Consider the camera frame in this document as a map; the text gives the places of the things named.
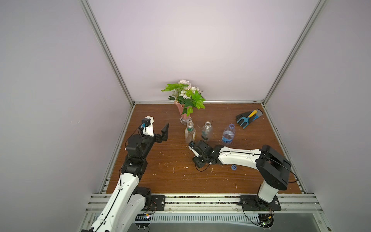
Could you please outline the green label clear bottle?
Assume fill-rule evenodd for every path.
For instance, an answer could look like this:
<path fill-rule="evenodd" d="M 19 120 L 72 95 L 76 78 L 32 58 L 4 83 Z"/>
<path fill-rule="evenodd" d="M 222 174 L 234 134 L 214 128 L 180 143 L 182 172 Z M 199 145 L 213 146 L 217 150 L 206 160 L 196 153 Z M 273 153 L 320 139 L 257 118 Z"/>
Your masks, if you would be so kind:
<path fill-rule="evenodd" d="M 194 142 L 196 139 L 196 130 L 192 121 L 189 121 L 186 125 L 185 139 L 187 144 L 189 144 L 190 142 Z"/>

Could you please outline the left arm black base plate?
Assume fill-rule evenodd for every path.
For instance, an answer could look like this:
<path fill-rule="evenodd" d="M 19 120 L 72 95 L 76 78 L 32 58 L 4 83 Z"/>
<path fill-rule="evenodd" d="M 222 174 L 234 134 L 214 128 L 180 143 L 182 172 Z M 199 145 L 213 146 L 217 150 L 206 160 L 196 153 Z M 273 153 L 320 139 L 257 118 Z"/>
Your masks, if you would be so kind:
<path fill-rule="evenodd" d="M 145 206 L 140 212 L 164 211 L 165 200 L 165 195 L 152 195 L 151 200 L 148 203 L 145 202 Z"/>

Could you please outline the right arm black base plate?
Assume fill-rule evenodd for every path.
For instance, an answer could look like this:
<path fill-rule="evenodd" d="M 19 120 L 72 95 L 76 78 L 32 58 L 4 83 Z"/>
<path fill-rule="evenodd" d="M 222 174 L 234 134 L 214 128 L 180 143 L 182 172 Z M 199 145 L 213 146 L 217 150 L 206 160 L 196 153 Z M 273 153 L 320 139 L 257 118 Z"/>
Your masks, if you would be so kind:
<path fill-rule="evenodd" d="M 241 195 L 237 203 L 244 211 L 281 211 L 279 200 L 274 196 L 271 203 L 261 200 L 257 195 Z"/>

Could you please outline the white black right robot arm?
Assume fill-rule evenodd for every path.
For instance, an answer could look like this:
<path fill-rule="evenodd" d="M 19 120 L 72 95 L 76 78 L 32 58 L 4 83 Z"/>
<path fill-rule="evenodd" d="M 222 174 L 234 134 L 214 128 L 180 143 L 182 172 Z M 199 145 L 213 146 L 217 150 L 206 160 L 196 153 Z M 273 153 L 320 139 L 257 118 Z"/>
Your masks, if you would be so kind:
<path fill-rule="evenodd" d="M 190 142 L 188 148 L 194 153 L 192 159 L 197 168 L 205 164 L 239 165 L 258 170 L 263 183 L 257 194 L 261 202 L 272 203 L 280 190 L 287 190 L 291 162 L 271 146 L 264 145 L 261 149 L 236 149 L 226 146 L 212 148 L 204 141 Z"/>

